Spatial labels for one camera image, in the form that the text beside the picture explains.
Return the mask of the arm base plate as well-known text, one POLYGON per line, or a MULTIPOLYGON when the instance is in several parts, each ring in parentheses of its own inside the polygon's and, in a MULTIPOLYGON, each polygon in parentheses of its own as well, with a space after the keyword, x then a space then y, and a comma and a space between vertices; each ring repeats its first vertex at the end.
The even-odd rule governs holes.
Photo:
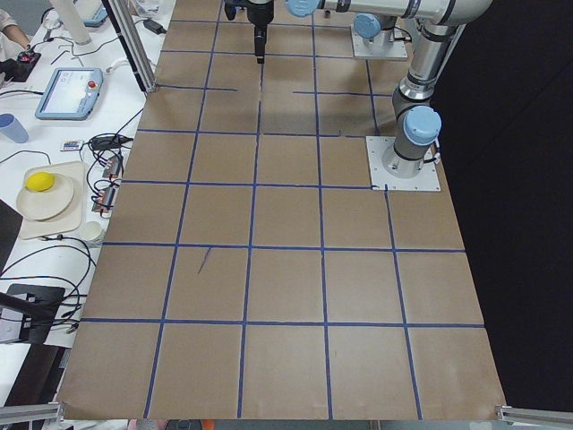
POLYGON ((382 30, 373 39, 364 39, 355 31, 354 26, 351 26, 351 35, 355 58, 389 61, 406 61, 408 59, 401 30, 382 30))
POLYGON ((432 149, 419 160, 395 152, 393 136, 366 136, 371 187, 381 191, 439 192, 440 181, 432 149))

